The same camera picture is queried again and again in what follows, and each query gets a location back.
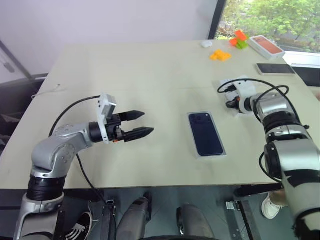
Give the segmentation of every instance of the orange object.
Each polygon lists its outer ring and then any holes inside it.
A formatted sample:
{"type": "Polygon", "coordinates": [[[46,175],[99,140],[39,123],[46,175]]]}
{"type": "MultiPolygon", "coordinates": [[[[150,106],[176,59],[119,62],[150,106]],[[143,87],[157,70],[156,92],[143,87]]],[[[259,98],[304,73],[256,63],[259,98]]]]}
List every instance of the orange object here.
{"type": "Polygon", "coordinates": [[[220,61],[225,61],[227,59],[231,58],[231,54],[228,52],[223,52],[221,49],[217,49],[211,56],[211,60],[220,60],[220,61]]]}
{"type": "Polygon", "coordinates": [[[253,40],[271,54],[278,54],[283,52],[280,48],[278,48],[276,45],[262,36],[255,36],[253,40]]]}
{"type": "Polygon", "coordinates": [[[241,30],[235,31],[234,34],[236,35],[236,38],[241,41],[247,40],[247,36],[241,30]]]}
{"type": "Polygon", "coordinates": [[[229,43],[232,45],[232,46],[236,46],[237,45],[237,43],[238,43],[238,40],[237,40],[237,38],[232,38],[232,39],[230,39],[229,40],[229,43]]]}

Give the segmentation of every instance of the phone screen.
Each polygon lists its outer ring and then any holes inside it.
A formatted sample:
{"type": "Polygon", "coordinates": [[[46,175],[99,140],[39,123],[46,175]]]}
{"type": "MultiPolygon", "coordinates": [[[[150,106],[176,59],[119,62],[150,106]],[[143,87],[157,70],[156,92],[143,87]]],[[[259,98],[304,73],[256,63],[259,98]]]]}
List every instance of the phone screen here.
{"type": "Polygon", "coordinates": [[[295,74],[287,64],[258,63],[257,66],[263,74],[295,74]]]}
{"type": "Polygon", "coordinates": [[[192,113],[189,115],[189,121],[196,149],[200,156],[215,156],[224,153],[224,148],[210,114],[205,112],[192,113]]]}

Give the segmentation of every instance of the beige table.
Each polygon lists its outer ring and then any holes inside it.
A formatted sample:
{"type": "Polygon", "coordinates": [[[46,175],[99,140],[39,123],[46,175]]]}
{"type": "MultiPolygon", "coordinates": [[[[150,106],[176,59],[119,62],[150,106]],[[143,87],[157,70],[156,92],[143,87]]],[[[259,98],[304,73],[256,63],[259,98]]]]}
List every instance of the beige table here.
{"type": "MultiPolygon", "coordinates": [[[[217,94],[219,81],[241,75],[288,85],[288,97],[320,147],[320,104],[296,76],[260,76],[254,64],[268,61],[251,48],[238,50],[227,41],[201,48],[198,41],[157,44],[77,44],[67,46],[40,89],[60,91],[36,97],[0,159],[0,189],[26,189],[34,146],[48,136],[57,116],[71,103],[101,92],[115,96],[115,112],[145,112],[125,122],[129,131],[154,127],[149,136],[124,143],[98,143],[80,152],[84,168],[97,188],[233,185],[270,183],[258,165],[265,145],[263,126],[253,115],[234,116],[217,94]],[[215,49],[232,54],[212,61],[215,49]],[[187,113],[209,111],[226,155],[197,157],[187,113]]],[[[284,63],[282,59],[274,63],[284,63]]],[[[256,84],[257,91],[268,89],[256,84]]],[[[96,120],[95,100],[70,110],[66,123],[96,120]]],[[[88,188],[75,160],[66,189],[88,188]]]]}

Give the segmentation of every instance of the black shoe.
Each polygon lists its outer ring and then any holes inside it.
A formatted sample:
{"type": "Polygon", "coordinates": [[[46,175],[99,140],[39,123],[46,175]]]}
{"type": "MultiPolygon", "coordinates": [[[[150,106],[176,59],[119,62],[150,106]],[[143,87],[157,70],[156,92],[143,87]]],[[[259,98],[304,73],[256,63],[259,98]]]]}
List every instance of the black shoe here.
{"type": "Polygon", "coordinates": [[[144,195],[144,198],[148,200],[148,215],[146,216],[146,221],[149,222],[152,216],[152,194],[151,192],[147,191],[144,195]]]}
{"type": "Polygon", "coordinates": [[[84,212],[74,227],[65,234],[65,240],[86,240],[92,227],[92,215],[84,212]]]}

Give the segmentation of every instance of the robotic arm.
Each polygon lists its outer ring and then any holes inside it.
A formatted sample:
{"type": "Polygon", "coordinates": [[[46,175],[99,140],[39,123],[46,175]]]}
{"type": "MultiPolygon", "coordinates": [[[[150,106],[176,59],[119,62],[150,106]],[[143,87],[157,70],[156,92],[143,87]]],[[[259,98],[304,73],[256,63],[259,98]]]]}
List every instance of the robotic arm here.
{"type": "Polygon", "coordinates": [[[251,84],[238,81],[229,86],[238,96],[226,106],[258,115],[265,131],[266,170],[271,177],[281,180],[297,237],[319,236],[320,150],[308,134],[308,127],[302,126],[292,104],[283,95],[270,92],[260,97],[262,94],[255,94],[254,89],[254,95],[248,97],[247,91],[243,94],[238,88],[239,83],[242,88],[251,84]]]}
{"type": "Polygon", "coordinates": [[[125,142],[144,138],[154,129],[121,130],[123,121],[144,115],[140,111],[113,114],[114,97],[102,94],[98,101],[98,122],[64,125],[40,142],[32,152],[32,169],[27,193],[23,196],[14,239],[64,239],[63,188],[71,163],[78,152],[94,143],[125,142]]]}

